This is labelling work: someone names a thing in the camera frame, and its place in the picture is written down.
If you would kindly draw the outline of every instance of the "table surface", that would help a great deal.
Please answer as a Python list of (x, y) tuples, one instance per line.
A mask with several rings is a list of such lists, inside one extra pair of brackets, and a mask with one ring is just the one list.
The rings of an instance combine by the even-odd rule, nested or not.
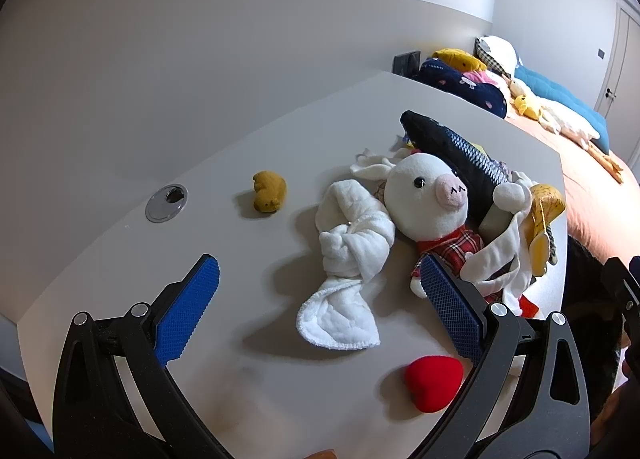
[[(178, 177), (189, 195), (176, 218), (152, 224), (144, 204), (132, 210), (20, 319), (27, 378), (49, 432), (58, 361), (73, 315), (123, 315), (136, 302), (153, 301), (210, 253), (220, 262), (220, 287), (182, 357), (168, 368), (221, 443), (243, 459), (300, 459), (326, 448), (350, 459), (407, 457), (441, 413), (415, 410), (401, 368), (424, 355), (457, 356), (430, 303), (409, 290), (415, 248), (399, 238), (364, 292), (378, 322), (379, 347), (328, 351), (303, 341), (295, 329), (300, 305), (326, 277), (314, 226), (322, 193), (350, 177), (348, 166), (365, 147), (391, 153), (407, 109), (564, 191), (552, 149), (458, 97), (389, 73), (295, 110)], [(252, 175), (265, 168), (282, 174), (289, 187), (284, 208), (269, 217), (252, 207)], [(561, 305), (564, 215), (553, 227), (559, 264), (529, 293), (547, 313)], [(463, 362), (468, 373), (470, 363)], [(143, 428), (159, 435), (126, 362), (118, 359), (118, 367)], [(486, 432), (497, 428), (514, 385), (505, 385)]]

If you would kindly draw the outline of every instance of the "yellow plush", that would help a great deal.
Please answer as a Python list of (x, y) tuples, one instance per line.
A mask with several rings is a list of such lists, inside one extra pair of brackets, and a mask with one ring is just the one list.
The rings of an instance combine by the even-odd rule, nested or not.
[(540, 104), (535, 98), (527, 98), (522, 94), (513, 100), (513, 106), (520, 116), (527, 116), (535, 121), (540, 119)]
[(254, 208), (258, 212), (273, 213), (280, 210), (287, 196), (287, 182), (271, 170), (263, 170), (254, 176)]
[(486, 64), (462, 49), (445, 48), (433, 53), (432, 58), (439, 58), (445, 64), (460, 72), (486, 71)]

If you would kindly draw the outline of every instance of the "red plaid shirt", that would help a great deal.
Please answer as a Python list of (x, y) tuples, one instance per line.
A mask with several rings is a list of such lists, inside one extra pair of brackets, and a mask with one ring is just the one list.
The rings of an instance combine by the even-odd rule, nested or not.
[(480, 235), (473, 230), (469, 230), (462, 225), (460, 228), (445, 235), (437, 241), (418, 242), (418, 251), (420, 258), (411, 273), (412, 277), (420, 277), (420, 262), (427, 253), (435, 253), (439, 255), (444, 262), (451, 268), (456, 277), (460, 276), (460, 269), (465, 263), (465, 254), (478, 253), (484, 248), (484, 243)]

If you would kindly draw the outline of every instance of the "wall socket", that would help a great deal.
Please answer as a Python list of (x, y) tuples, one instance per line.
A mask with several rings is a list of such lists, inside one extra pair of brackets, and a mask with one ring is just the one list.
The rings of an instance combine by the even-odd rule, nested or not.
[(393, 74), (415, 78), (420, 70), (420, 51), (410, 51), (394, 57)]

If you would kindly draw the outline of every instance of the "orange bedspread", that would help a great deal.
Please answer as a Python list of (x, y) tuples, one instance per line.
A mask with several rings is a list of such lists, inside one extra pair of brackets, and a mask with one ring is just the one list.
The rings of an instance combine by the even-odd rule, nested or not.
[(634, 255), (640, 255), (640, 186), (628, 166), (615, 158), (623, 168), (624, 182), (618, 184), (585, 150), (564, 136), (547, 132), (512, 110), (506, 120), (560, 154), (569, 235), (600, 262), (620, 257), (628, 264)]

